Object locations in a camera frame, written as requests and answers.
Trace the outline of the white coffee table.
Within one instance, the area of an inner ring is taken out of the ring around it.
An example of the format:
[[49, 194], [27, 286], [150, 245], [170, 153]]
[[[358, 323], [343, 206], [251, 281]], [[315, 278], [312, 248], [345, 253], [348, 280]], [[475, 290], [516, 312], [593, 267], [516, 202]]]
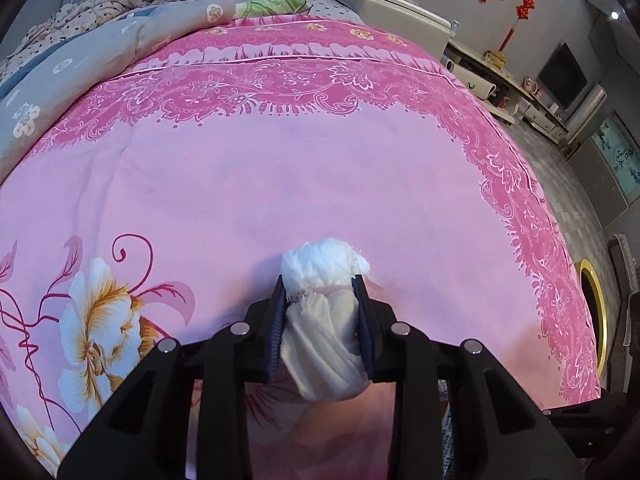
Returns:
[[445, 49], [451, 71], [487, 108], [506, 124], [522, 119], [532, 98], [504, 68], [498, 68], [473, 49], [450, 39]]

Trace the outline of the yellow rimmed trash bin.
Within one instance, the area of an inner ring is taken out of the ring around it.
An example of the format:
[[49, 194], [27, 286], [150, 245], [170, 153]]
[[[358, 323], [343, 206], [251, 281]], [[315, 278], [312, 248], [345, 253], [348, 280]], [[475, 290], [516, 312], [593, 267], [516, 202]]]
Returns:
[[608, 357], [608, 315], [604, 293], [596, 269], [589, 260], [579, 260], [575, 263], [575, 268], [588, 306], [594, 338], [596, 338], [597, 373], [602, 376]]

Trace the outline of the pink figurine on stand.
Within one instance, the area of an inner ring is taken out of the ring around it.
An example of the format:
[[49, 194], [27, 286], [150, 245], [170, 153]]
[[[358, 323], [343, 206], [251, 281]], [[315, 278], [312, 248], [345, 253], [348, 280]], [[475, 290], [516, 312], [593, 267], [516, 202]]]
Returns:
[[532, 96], [536, 96], [540, 90], [538, 82], [532, 77], [524, 78], [522, 88]]

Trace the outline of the white tissue wad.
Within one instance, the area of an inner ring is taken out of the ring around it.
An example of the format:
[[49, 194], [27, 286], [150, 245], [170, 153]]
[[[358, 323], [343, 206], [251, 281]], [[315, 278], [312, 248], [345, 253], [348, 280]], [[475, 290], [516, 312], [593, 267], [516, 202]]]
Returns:
[[282, 257], [290, 305], [280, 355], [299, 394], [309, 402], [348, 400], [368, 388], [352, 279], [369, 272], [367, 260], [335, 238], [305, 243]]

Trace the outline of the fish tank cabinet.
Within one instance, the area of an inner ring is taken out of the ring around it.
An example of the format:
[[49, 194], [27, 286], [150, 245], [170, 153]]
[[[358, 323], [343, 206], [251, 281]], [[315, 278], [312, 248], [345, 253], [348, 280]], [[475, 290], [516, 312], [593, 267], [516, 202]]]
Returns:
[[639, 144], [620, 115], [611, 112], [568, 159], [607, 228], [639, 198]]

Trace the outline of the green floral pillow edge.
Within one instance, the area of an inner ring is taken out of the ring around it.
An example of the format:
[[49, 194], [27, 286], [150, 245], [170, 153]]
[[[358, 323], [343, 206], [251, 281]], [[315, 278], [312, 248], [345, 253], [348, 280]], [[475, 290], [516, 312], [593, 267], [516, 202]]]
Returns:
[[264, 18], [265, 16], [308, 14], [307, 0], [246, 0], [235, 3], [235, 18]]

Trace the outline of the right red knot decoration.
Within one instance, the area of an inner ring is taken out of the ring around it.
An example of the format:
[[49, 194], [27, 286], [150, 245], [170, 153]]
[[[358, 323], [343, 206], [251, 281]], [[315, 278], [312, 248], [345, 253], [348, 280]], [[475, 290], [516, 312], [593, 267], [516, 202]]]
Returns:
[[516, 20], [506, 33], [503, 42], [500, 44], [498, 49], [499, 52], [506, 50], [506, 46], [509, 44], [514, 32], [518, 28], [518, 23], [529, 19], [529, 14], [535, 9], [536, 2], [537, 0], [522, 0], [521, 3], [516, 6]]

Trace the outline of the wall mounted television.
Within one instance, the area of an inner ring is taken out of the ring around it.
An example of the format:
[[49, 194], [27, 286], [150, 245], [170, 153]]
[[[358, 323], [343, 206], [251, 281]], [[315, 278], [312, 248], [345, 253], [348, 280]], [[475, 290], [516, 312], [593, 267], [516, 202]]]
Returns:
[[563, 108], [569, 108], [587, 85], [587, 78], [566, 42], [554, 50], [538, 81]]

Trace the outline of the white bedside cabinet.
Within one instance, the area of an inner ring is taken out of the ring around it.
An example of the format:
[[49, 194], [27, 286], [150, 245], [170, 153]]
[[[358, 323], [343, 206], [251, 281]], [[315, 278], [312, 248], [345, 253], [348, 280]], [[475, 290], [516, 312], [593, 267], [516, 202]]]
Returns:
[[408, 0], [336, 0], [369, 26], [417, 44], [438, 60], [454, 36], [450, 21]]

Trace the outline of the grey patterned quilt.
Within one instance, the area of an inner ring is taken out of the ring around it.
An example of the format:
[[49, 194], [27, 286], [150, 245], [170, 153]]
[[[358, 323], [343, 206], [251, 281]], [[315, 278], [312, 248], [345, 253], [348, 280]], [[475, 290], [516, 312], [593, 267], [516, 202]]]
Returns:
[[233, 0], [162, 3], [47, 48], [1, 84], [1, 177], [95, 84], [172, 40], [230, 23]]

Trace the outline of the pink floral bed cover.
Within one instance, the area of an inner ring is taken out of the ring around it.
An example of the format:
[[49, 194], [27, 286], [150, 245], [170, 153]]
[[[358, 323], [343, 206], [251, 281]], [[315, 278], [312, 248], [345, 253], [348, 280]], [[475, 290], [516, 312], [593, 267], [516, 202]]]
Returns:
[[206, 339], [337, 238], [433, 339], [484, 342], [540, 408], [600, 394], [593, 327], [509, 133], [407, 39], [311, 16], [172, 40], [1, 178], [1, 405], [46, 477], [165, 337]]

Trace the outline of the white tv stand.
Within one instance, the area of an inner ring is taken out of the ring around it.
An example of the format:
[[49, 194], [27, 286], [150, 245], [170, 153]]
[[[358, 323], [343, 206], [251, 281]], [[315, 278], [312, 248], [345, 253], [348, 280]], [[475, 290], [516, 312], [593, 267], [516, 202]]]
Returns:
[[518, 99], [518, 114], [530, 126], [553, 143], [560, 144], [565, 140], [568, 129], [565, 127], [564, 122], [534, 96], [520, 96]]

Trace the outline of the polka dot crumpled duvet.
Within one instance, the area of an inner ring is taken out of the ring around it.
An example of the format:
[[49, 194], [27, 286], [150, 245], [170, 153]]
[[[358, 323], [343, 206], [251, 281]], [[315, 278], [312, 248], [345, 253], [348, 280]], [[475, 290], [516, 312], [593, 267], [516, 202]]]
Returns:
[[64, 4], [46, 22], [32, 26], [14, 51], [1, 61], [1, 81], [8, 79], [50, 47], [83, 32], [90, 32], [150, 2], [151, 0], [86, 0]]

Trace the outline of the yellow bowl ornament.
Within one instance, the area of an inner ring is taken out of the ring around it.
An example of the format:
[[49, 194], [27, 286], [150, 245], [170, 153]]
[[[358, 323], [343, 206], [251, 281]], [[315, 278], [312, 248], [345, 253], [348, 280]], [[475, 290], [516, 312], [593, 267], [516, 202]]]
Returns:
[[500, 51], [488, 50], [484, 53], [484, 60], [487, 63], [496, 66], [498, 70], [502, 70], [504, 66], [506, 66], [506, 58], [503, 53]]

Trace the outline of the white standing air conditioner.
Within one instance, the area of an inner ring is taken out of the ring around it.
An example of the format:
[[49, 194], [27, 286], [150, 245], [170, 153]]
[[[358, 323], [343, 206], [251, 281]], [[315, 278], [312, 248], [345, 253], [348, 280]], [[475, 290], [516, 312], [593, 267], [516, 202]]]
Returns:
[[576, 108], [570, 120], [566, 124], [567, 134], [560, 141], [561, 148], [567, 148], [574, 142], [582, 129], [596, 116], [602, 105], [608, 98], [608, 94], [600, 84], [595, 84], [589, 93]]

